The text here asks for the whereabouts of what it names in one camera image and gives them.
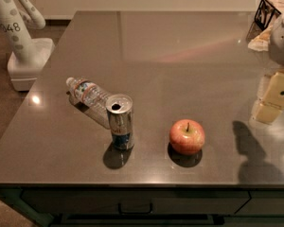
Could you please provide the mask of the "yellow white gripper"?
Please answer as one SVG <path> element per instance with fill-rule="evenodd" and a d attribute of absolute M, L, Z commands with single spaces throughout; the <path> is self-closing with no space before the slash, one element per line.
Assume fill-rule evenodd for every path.
<path fill-rule="evenodd" d="M 271 125 L 283 111 L 284 67 L 281 67 L 261 78 L 251 120 L 254 124 Z"/>

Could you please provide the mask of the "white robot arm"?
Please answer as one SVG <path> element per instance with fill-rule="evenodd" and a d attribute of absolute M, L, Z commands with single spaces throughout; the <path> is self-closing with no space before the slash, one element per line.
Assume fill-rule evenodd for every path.
<path fill-rule="evenodd" d="M 267 51 L 269 63 L 259 82 L 250 121 L 271 125 L 284 111 L 284 0 L 262 0 L 255 22 L 262 32 L 248 47 Z"/>

